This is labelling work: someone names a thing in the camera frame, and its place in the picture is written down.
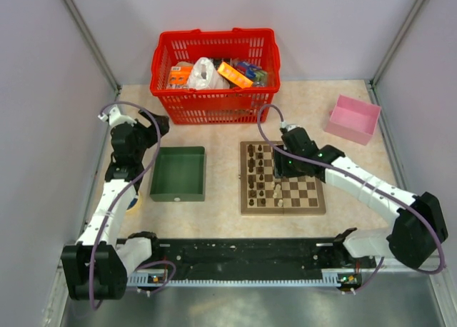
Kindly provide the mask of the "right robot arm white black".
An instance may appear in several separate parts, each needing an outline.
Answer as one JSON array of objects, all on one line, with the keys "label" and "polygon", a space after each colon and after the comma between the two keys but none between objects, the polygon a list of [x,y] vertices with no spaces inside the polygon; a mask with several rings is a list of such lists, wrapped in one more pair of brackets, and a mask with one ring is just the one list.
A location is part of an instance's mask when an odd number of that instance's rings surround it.
[{"label": "right robot arm white black", "polygon": [[351,266],[360,257],[394,258],[419,270],[434,253],[440,258],[438,270],[446,265],[442,243],[448,238],[439,200],[431,193],[405,191],[365,171],[341,150],[317,147],[306,130],[282,123],[282,146],[277,172],[282,177],[309,176],[352,195],[377,213],[387,227],[345,231],[342,243],[333,249],[335,262]]}]

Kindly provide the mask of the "wooden chess board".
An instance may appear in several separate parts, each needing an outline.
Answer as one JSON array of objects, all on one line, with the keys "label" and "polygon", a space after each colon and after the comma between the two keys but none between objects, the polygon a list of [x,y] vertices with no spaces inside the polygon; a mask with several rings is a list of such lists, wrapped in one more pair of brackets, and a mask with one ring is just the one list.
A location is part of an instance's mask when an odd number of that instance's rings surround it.
[{"label": "wooden chess board", "polygon": [[[248,152],[248,145],[254,152]],[[258,145],[263,152],[258,152]],[[326,213],[322,183],[314,177],[280,178],[274,150],[265,141],[240,143],[240,212],[244,216],[321,216]]]}]

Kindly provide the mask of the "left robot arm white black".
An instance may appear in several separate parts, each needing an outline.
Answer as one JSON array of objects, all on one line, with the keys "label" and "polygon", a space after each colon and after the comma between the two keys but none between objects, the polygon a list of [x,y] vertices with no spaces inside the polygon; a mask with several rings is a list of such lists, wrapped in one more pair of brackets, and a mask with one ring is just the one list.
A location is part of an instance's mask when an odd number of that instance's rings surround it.
[{"label": "left robot arm white black", "polygon": [[110,164],[104,177],[101,198],[84,232],[72,245],[66,245],[61,262],[70,298],[89,301],[97,309],[102,301],[119,300],[126,291],[128,277],[142,263],[157,266],[162,251],[153,245],[155,234],[141,232],[123,245],[118,235],[132,202],[138,197],[145,172],[146,151],[158,146],[169,132],[169,118],[141,111],[150,126],[144,126],[113,107],[99,119],[110,127]]}]

